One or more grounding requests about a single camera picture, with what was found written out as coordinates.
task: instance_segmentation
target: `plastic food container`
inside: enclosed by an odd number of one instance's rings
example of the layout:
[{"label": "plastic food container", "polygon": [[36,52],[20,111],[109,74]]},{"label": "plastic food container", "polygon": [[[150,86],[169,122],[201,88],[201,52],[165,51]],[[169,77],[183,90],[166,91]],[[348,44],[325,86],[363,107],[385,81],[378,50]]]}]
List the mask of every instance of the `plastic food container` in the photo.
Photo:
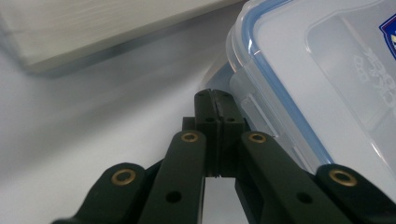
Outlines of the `plastic food container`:
[{"label": "plastic food container", "polygon": [[230,88],[305,170],[346,165],[396,202],[395,52],[394,0],[252,0],[227,38]]}]

